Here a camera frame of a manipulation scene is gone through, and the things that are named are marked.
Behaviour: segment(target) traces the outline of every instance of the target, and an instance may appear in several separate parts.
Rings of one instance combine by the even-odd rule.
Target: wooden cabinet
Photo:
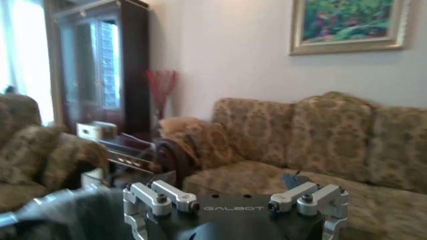
[[[151,129],[148,5],[100,0],[53,15],[60,29],[64,123],[103,121],[125,133]]]

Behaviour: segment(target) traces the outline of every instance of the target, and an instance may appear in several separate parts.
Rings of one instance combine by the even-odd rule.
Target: metal bracket
[[[155,216],[165,216],[172,211],[171,200],[141,183],[135,183],[123,189],[123,210],[124,222],[131,225],[136,240],[147,240],[144,206],[152,210]]]
[[[284,213],[292,209],[298,199],[307,194],[312,194],[318,190],[318,185],[312,182],[306,182],[296,188],[271,195],[268,202],[268,210],[272,213]]]
[[[161,180],[152,182],[151,189],[171,199],[180,212],[196,213],[199,211],[200,205],[195,194],[183,192]]]
[[[306,216],[315,216],[320,211],[331,216],[324,222],[323,240],[338,240],[340,229],[347,226],[348,192],[336,185],[327,185],[308,197],[298,199],[298,212]]]

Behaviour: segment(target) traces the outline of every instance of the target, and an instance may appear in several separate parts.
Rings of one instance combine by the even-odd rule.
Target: sofa
[[[339,92],[296,103],[220,99],[208,122],[160,122],[185,192],[275,194],[283,173],[350,193],[344,240],[427,239],[427,109]]]
[[[0,94],[0,213],[60,189],[77,189],[81,173],[108,170],[105,148],[63,131],[41,127],[33,99]]]

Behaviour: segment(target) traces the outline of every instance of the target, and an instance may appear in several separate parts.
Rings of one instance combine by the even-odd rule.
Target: picture frame
[[[410,4],[411,0],[294,0],[290,55],[403,49]]]

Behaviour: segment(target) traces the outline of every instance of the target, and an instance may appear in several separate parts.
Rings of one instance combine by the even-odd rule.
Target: screw
[[[279,211],[279,204],[274,201],[267,204],[268,211],[275,213]]]
[[[304,194],[302,196],[302,200],[306,202],[306,203],[312,203],[314,202],[314,196],[311,194]]]
[[[133,182],[132,181],[128,181],[127,183],[125,183],[125,189],[128,190],[128,191],[131,191],[131,186],[132,186],[132,184],[133,184]]]
[[[156,200],[157,200],[157,203],[164,204],[167,202],[168,198],[163,193],[160,193],[160,194],[157,194]]]
[[[190,212],[196,213],[196,212],[199,212],[199,210],[200,210],[200,204],[196,201],[194,201],[190,204]]]

